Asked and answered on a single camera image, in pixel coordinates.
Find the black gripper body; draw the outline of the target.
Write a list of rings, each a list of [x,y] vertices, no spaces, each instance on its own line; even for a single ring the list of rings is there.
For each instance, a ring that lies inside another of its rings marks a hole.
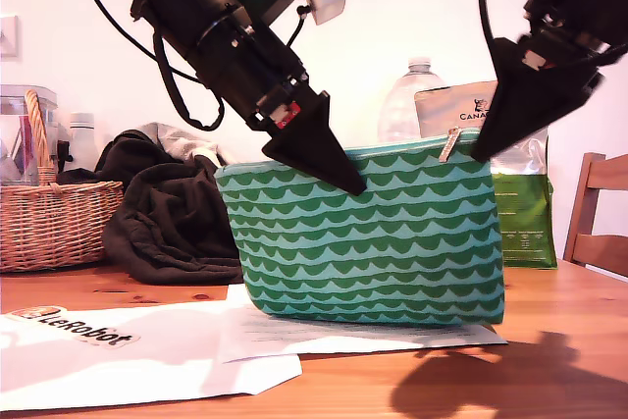
[[[225,15],[202,33],[195,49],[195,71],[248,123],[262,123],[290,102],[305,68],[267,27],[258,31],[235,15]]]

